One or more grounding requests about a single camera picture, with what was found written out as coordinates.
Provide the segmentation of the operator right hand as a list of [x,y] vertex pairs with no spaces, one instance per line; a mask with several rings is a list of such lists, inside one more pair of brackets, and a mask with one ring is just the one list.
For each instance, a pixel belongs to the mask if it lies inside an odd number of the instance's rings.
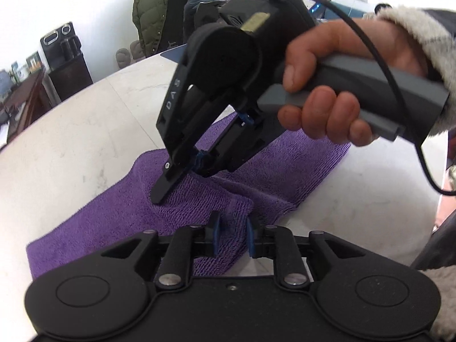
[[[357,19],[355,23],[388,66],[414,76],[428,75],[428,60],[421,45],[406,29],[388,20]],[[314,76],[319,60],[334,53],[370,59],[362,40],[342,20],[323,23],[292,40],[286,50],[283,86],[289,93],[303,89]],[[289,131],[303,131],[314,140],[328,138],[335,144],[371,144],[375,137],[359,117],[360,104],[353,87],[323,83],[313,89],[302,107],[285,105],[278,120]]]

